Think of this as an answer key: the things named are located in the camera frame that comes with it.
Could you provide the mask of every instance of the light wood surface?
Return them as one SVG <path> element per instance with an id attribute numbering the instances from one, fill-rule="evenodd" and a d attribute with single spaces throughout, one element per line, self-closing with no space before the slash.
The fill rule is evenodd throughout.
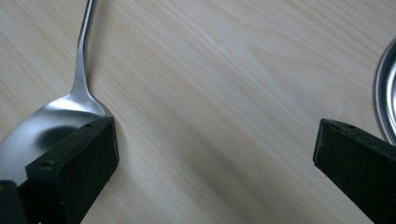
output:
<path id="1" fill-rule="evenodd" d="M 0 1 L 0 139 L 72 85 L 84 0 Z M 312 162 L 320 119 L 383 138 L 394 0 L 99 0 L 89 86 L 120 165 L 83 223 L 372 223 Z"/>

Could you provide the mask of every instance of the spoon handle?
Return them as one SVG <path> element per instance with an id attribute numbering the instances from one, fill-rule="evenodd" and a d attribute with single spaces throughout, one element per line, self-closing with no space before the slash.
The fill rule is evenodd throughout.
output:
<path id="1" fill-rule="evenodd" d="M 76 58 L 76 74 L 73 88 L 70 96 L 81 101 L 86 101 L 87 97 L 91 98 L 88 91 L 86 80 L 86 64 L 87 64 L 87 49 L 88 38 L 90 37 L 90 30 L 93 21 L 93 14 L 95 11 L 96 0 L 88 0 L 85 9 L 84 19 L 82 21 L 81 31 L 79 33 L 77 58 Z"/>

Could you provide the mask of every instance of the table surface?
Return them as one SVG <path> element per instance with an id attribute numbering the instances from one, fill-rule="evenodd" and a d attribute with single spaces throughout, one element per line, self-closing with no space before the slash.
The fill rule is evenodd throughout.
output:
<path id="1" fill-rule="evenodd" d="M 74 79 L 86 1 L 0 2 L 0 139 Z M 312 162 L 320 119 L 383 139 L 396 1 L 99 0 L 92 94 L 120 165 L 83 223 L 372 223 Z"/>

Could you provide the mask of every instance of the stainless steel spoon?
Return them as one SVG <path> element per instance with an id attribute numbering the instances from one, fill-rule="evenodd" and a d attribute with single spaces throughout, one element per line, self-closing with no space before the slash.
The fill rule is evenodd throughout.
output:
<path id="1" fill-rule="evenodd" d="M 382 131 L 396 146 L 396 38 L 385 50 L 377 68 L 375 104 Z"/>
<path id="2" fill-rule="evenodd" d="M 24 167 L 77 128 L 111 116 L 109 110 L 89 93 L 86 52 L 95 0 L 89 0 L 78 40 L 76 76 L 69 94 L 44 105 L 24 119 L 0 144 L 0 179 L 17 185 L 26 179 Z"/>

